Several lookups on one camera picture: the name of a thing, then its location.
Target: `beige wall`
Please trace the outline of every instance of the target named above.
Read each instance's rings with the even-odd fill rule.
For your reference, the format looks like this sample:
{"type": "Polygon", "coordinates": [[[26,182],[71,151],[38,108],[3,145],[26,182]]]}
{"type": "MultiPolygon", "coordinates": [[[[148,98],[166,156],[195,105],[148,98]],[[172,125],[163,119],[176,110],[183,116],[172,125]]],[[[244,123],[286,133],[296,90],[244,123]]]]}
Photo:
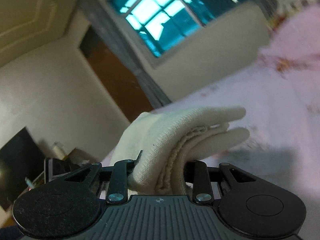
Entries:
{"type": "MultiPolygon", "coordinates": [[[[0,68],[0,147],[27,126],[46,150],[55,141],[98,159],[116,145],[128,121],[63,38],[0,68]]],[[[0,224],[6,215],[0,209],[0,224]]]]}
{"type": "MultiPolygon", "coordinates": [[[[74,46],[80,43],[88,26],[82,13],[77,11],[68,34],[74,46]]],[[[265,18],[252,2],[239,6],[196,32],[155,68],[135,42],[127,38],[146,71],[172,100],[250,64],[255,60],[258,48],[269,41],[265,18]]]]}

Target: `blue window glass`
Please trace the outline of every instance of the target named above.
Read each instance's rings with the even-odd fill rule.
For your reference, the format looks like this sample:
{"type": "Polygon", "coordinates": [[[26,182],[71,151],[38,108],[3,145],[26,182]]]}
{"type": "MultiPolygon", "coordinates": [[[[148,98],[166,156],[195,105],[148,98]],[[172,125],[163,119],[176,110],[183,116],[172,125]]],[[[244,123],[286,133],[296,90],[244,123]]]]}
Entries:
{"type": "Polygon", "coordinates": [[[111,0],[155,57],[246,0],[111,0]]]}

